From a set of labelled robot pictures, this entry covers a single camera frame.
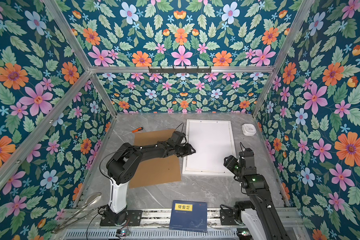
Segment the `brown frame backing board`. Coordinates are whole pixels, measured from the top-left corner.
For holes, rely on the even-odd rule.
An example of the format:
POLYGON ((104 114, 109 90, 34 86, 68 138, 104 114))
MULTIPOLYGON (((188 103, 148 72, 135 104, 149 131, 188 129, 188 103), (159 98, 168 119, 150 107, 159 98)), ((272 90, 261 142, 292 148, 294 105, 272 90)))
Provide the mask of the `brown frame backing board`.
MULTIPOLYGON (((161 130, 135 134, 135 146, 153 145, 167 141, 175 130, 161 130)), ((179 182, 182 180, 180 160, 176 156, 155 158, 139 164, 134 177, 129 182, 129 188, 135 189, 153 185, 179 182)))

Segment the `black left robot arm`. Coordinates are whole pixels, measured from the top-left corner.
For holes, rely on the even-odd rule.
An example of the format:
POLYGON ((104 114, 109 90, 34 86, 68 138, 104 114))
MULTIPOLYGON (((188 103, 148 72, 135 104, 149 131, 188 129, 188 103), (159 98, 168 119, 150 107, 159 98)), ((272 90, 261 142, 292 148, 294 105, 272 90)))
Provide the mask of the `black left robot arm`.
POLYGON ((194 153, 196 150, 187 142, 186 135, 179 131, 174 131, 168 140, 153 145, 133 146, 124 143, 106 164, 111 182, 108 203, 111 213, 117 215, 127 209, 128 184, 141 162, 170 156, 183 158, 194 153))

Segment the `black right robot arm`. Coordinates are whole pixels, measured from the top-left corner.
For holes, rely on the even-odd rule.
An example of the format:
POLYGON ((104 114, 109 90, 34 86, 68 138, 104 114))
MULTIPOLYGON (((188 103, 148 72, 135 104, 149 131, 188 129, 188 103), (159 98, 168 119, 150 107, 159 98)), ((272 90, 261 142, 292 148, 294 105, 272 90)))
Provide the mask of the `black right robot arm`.
POLYGON ((248 201, 236 202, 233 214, 236 222, 241 222, 249 230, 244 237, 254 240, 289 240, 288 235, 272 200, 265 177, 257 173, 254 152, 246 148, 236 158, 224 158, 224 167, 240 183, 242 194, 248 201))

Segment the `white round device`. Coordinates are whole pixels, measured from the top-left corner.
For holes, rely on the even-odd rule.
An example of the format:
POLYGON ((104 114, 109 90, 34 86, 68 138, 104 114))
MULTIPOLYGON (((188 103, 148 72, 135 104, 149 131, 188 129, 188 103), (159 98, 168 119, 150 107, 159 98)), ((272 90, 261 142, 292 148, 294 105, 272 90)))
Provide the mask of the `white round device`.
POLYGON ((256 129, 255 125, 245 123, 242 125, 242 132, 245 136, 251 137, 257 133, 257 129, 256 129))

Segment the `small circuit board right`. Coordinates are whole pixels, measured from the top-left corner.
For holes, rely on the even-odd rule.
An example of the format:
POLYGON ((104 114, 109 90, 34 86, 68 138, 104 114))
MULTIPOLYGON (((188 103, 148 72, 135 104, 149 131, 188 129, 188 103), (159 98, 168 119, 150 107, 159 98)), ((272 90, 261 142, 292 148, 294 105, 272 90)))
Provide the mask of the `small circuit board right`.
POLYGON ((239 238, 244 238, 244 237, 250 237, 251 234, 248 230, 246 229, 237 229, 237 236, 239 238))

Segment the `small circuit board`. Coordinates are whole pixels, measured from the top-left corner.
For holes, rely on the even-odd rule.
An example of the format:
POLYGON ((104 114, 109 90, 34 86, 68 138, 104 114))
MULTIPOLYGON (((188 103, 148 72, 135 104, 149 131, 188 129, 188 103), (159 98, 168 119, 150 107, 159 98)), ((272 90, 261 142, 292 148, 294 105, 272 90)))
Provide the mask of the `small circuit board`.
POLYGON ((119 230, 116 231, 116 234, 117 234, 117 237, 122 238, 122 237, 129 236, 131 234, 131 232, 129 230, 121 230, 121 229, 119 229, 119 230))
POLYGON ((251 234, 248 230, 246 229, 237 229, 237 236, 239 238, 244 238, 244 237, 250 237, 251 234))

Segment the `blue booklet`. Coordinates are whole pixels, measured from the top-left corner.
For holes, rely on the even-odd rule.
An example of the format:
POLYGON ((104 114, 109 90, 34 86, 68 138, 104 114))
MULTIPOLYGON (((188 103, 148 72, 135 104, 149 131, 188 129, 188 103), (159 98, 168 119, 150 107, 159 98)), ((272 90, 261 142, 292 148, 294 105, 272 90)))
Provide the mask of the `blue booklet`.
POLYGON ((173 200, 169 229, 206 233, 207 212, 206 202, 173 200))

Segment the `small circuit board left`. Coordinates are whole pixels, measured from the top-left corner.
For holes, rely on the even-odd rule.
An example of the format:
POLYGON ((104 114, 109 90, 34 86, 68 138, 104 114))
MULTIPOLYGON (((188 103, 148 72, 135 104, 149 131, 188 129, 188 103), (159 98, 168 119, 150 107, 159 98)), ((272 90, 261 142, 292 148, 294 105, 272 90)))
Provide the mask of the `small circuit board left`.
POLYGON ((129 230, 121 230, 121 229, 119 229, 119 230, 116 231, 116 234, 117 234, 117 237, 122 238, 122 237, 129 236, 131 234, 131 232, 129 230))

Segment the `orange handled screwdriver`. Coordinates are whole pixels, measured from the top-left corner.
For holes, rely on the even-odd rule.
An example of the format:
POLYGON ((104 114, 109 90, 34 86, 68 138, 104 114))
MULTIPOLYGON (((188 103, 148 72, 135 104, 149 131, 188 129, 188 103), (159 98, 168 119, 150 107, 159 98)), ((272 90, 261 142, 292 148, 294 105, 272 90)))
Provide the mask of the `orange handled screwdriver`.
POLYGON ((130 131, 130 132, 128 132, 128 133, 126 133, 126 134, 124 134, 124 136, 129 135, 129 134, 135 134, 135 133, 138 133, 138 132, 142 131, 143 129, 144 129, 143 127, 139 127, 139 128, 137 128, 137 129, 134 129, 134 130, 132 130, 132 131, 130 131))

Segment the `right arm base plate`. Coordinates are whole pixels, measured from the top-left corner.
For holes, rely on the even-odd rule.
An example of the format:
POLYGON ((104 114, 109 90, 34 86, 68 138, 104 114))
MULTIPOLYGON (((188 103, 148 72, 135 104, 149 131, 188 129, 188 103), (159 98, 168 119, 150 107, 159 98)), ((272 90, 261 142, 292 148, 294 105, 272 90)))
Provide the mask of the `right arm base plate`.
POLYGON ((234 211, 225 207, 220 208, 220 222, 222 226, 243 225, 243 222, 237 220, 234 211))

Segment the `black hook rail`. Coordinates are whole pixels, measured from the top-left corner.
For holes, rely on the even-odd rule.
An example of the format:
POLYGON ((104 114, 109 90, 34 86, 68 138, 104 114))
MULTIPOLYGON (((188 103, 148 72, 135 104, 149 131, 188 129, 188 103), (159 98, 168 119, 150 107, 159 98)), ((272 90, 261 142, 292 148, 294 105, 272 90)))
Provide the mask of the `black hook rail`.
POLYGON ((206 74, 211 73, 211 67, 148 67, 151 74, 206 74))

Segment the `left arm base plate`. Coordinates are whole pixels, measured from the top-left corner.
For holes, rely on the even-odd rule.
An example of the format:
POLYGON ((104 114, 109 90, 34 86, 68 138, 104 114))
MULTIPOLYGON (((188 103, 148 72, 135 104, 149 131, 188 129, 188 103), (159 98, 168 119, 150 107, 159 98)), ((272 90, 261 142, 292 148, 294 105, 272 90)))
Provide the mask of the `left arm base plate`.
POLYGON ((142 210, 122 210, 116 214, 111 210, 106 210, 101 214, 101 227, 123 227, 123 226, 140 226, 143 211, 142 210))

